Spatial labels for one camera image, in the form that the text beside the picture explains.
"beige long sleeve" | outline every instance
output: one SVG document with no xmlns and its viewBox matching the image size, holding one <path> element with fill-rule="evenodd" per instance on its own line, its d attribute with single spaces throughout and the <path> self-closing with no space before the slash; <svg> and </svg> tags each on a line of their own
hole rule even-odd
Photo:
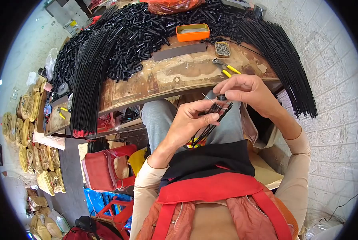
<svg viewBox="0 0 358 240">
<path fill-rule="evenodd" d="M 278 197 L 295 217 L 299 228 L 303 224 L 307 211 L 308 170 L 311 161 L 311 147 L 304 131 L 294 140 L 286 142 L 291 149 L 286 174 L 276 191 Z M 134 209 L 130 240 L 134 240 L 142 228 L 143 221 L 156 200 L 157 190 L 166 172 L 165 169 L 154 169 L 144 162 L 134 187 Z"/>
<path fill-rule="evenodd" d="M 148 165 L 146 160 L 136 176 L 130 240 L 134 240 L 138 235 L 144 219 L 147 217 L 151 206 L 157 199 L 157 190 L 167 168 L 152 168 Z"/>
<path fill-rule="evenodd" d="M 311 146 L 304 130 L 294 140 L 285 139 L 291 157 L 284 178 L 275 196 L 290 210 L 299 230 L 306 218 L 308 204 L 308 171 L 311 161 Z"/>
</svg>

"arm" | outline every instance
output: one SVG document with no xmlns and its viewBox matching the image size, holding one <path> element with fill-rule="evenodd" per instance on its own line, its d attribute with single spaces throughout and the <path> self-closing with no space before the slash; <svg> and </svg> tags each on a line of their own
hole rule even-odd
<svg viewBox="0 0 358 240">
<path fill-rule="evenodd" d="M 292 155 L 275 196 L 290 210 L 300 229 L 307 211 L 307 177 L 311 161 L 311 147 L 306 133 L 255 75 L 233 75 L 218 84 L 214 93 L 224 93 L 227 99 L 248 103 L 260 115 L 270 118 L 282 133 Z"/>
<path fill-rule="evenodd" d="M 176 150 L 202 127 L 212 123 L 218 125 L 219 115 L 207 114 L 198 116 L 198 113 L 209 109 L 213 103 L 209 100 L 200 100 L 182 104 L 167 132 L 166 138 L 159 144 L 153 153 L 144 162 L 134 184 L 134 208 L 130 239 L 137 237 L 147 217 L 151 206 L 158 197 L 158 188 L 162 176 Z"/>
</svg>

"pliers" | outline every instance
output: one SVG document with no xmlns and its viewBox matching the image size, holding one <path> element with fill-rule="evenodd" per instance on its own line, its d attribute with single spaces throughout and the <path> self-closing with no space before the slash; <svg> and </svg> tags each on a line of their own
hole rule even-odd
<svg viewBox="0 0 358 240">
<path fill-rule="evenodd" d="M 218 67 L 222 70 L 222 73 L 226 74 L 227 77 L 232 77 L 232 75 L 227 72 L 224 69 L 224 66 L 226 66 L 228 69 L 230 69 L 231 71 L 236 72 L 237 74 L 241 74 L 238 70 L 236 70 L 233 66 L 225 64 L 224 62 L 222 62 L 220 59 L 215 58 L 214 60 L 212 60 L 213 63 L 215 63 L 216 65 L 218 65 Z"/>
<path fill-rule="evenodd" d="M 66 108 L 63 108 L 63 107 L 60 107 L 57 109 L 59 115 L 63 118 L 63 119 L 66 119 L 65 116 L 63 116 L 63 114 L 61 113 L 61 110 L 65 110 L 66 112 L 68 112 L 68 110 Z"/>
</svg>

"hand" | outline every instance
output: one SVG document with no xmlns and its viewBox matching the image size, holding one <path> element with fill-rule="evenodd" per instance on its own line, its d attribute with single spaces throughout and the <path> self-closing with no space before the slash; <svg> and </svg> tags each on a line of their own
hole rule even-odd
<svg viewBox="0 0 358 240">
<path fill-rule="evenodd" d="M 262 79 L 256 75 L 235 74 L 217 84 L 213 92 L 225 94 L 228 100 L 248 103 L 265 118 L 284 110 Z"/>
<path fill-rule="evenodd" d="M 209 99 L 182 104 L 168 130 L 166 141 L 178 149 L 185 145 L 202 127 L 208 124 L 219 125 L 218 113 L 198 116 L 198 113 L 210 109 L 212 105 L 213 103 Z"/>
</svg>

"left hand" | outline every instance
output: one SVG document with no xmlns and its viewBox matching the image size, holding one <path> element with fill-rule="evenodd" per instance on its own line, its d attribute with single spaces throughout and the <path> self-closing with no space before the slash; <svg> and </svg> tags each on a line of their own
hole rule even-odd
<svg viewBox="0 0 358 240">
<path fill-rule="evenodd" d="M 198 116 L 198 113 L 210 109 L 212 105 L 213 102 L 209 99 L 182 104 L 168 130 L 166 136 L 167 142 L 178 149 L 185 145 L 202 127 L 205 127 L 208 124 L 218 126 L 220 124 L 217 121 L 219 119 L 218 113 Z"/>
</svg>

